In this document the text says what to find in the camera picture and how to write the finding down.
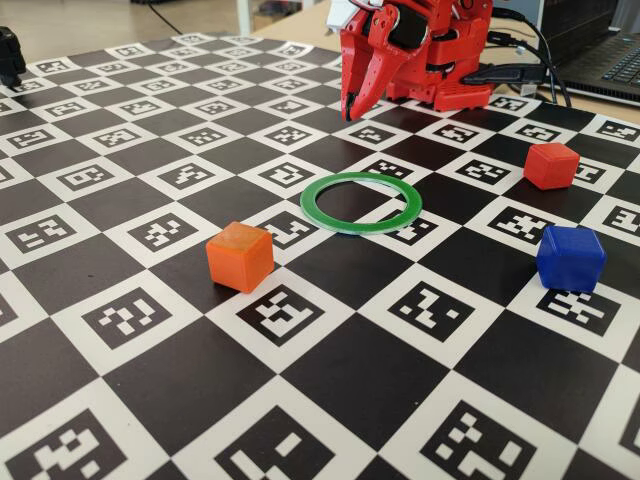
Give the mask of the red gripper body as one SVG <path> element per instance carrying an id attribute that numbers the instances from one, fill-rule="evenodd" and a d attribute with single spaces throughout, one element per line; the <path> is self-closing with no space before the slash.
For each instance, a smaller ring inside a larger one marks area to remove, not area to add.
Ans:
<path id="1" fill-rule="evenodd" d="M 425 43 L 432 30 L 439 28 L 441 4 L 399 4 L 398 13 L 398 46 L 414 50 Z"/>

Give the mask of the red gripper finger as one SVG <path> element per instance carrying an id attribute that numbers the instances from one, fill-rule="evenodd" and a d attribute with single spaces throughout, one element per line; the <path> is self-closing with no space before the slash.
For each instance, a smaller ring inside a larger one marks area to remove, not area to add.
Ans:
<path id="1" fill-rule="evenodd" d="M 341 108 L 344 120 L 356 120 L 382 96 L 400 67 L 400 49 L 389 42 L 399 19 L 394 5 L 375 12 L 359 9 L 341 30 Z"/>
<path id="2" fill-rule="evenodd" d="M 413 58 L 391 40 L 390 32 L 368 37 L 351 33 L 351 119 L 356 120 L 381 98 L 399 68 Z"/>

